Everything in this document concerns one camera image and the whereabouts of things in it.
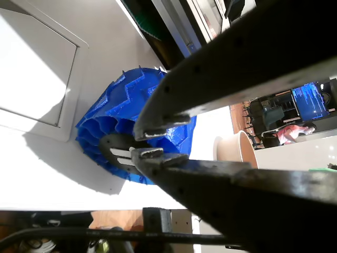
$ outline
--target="blue plastic part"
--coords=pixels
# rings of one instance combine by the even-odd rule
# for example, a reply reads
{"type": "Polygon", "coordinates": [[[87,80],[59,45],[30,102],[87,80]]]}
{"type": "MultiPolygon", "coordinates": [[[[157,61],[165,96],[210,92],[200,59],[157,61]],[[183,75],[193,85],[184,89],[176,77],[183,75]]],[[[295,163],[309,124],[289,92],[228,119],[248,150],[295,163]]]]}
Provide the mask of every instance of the blue plastic part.
{"type": "MultiPolygon", "coordinates": [[[[165,74],[160,70],[147,68],[123,71],[122,76],[106,88],[76,125],[76,140],[84,153],[118,177],[153,184],[144,176],[131,174],[111,165],[101,154],[98,144],[107,134],[133,135],[133,126],[138,115],[165,74]]],[[[193,117],[190,124],[168,129],[166,136],[147,142],[153,147],[163,148],[166,153],[190,154],[195,124],[196,117],[193,117]]]]}

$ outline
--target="white table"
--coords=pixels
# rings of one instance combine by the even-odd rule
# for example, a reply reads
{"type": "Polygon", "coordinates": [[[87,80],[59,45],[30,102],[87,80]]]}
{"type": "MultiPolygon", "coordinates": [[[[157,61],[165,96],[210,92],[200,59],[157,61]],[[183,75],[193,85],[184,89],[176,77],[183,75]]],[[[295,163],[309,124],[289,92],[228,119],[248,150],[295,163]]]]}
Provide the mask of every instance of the white table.
{"type": "MultiPolygon", "coordinates": [[[[89,44],[74,125],[122,70],[160,66],[160,61],[125,15],[120,2],[31,0],[89,44]]],[[[213,159],[213,141],[233,134],[229,108],[200,115],[191,159],[213,159]]],[[[157,186],[111,175],[74,141],[0,127],[0,210],[112,210],[183,208],[157,186]]]]}

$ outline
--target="green object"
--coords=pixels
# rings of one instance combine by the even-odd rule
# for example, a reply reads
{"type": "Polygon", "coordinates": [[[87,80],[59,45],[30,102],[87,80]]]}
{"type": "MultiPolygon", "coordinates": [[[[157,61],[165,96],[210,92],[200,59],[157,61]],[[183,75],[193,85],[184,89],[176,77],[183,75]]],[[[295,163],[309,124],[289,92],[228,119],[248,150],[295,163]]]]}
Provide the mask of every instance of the green object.
{"type": "Polygon", "coordinates": [[[132,16],[137,26],[148,35],[156,38],[157,40],[164,40],[165,33],[160,27],[160,24],[155,20],[153,15],[148,11],[141,2],[122,0],[127,11],[132,16]]]}
{"type": "Polygon", "coordinates": [[[328,171],[328,172],[337,172],[337,170],[333,170],[333,169],[329,169],[329,168],[309,169],[309,171],[328,171]]]}
{"type": "Polygon", "coordinates": [[[96,253],[108,253],[109,243],[106,240],[100,240],[97,244],[96,253]]]}

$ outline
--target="white cabinet door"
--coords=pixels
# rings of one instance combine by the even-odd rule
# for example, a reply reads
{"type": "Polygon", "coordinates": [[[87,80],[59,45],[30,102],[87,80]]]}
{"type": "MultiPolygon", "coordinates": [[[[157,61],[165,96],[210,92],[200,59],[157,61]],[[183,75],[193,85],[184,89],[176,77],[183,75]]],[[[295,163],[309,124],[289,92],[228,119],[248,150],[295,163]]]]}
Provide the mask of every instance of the white cabinet door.
{"type": "Polygon", "coordinates": [[[87,45],[20,3],[29,15],[0,8],[0,125],[66,141],[87,45]]]}

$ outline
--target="computer monitor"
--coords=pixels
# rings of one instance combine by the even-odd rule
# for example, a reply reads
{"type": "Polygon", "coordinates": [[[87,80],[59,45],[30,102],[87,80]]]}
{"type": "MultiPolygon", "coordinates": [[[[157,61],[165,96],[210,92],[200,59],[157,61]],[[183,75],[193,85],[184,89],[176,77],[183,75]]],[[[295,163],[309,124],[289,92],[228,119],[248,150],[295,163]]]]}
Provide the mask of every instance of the computer monitor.
{"type": "Polygon", "coordinates": [[[303,121],[314,120],[329,115],[317,82],[307,83],[292,89],[297,108],[303,121]]]}

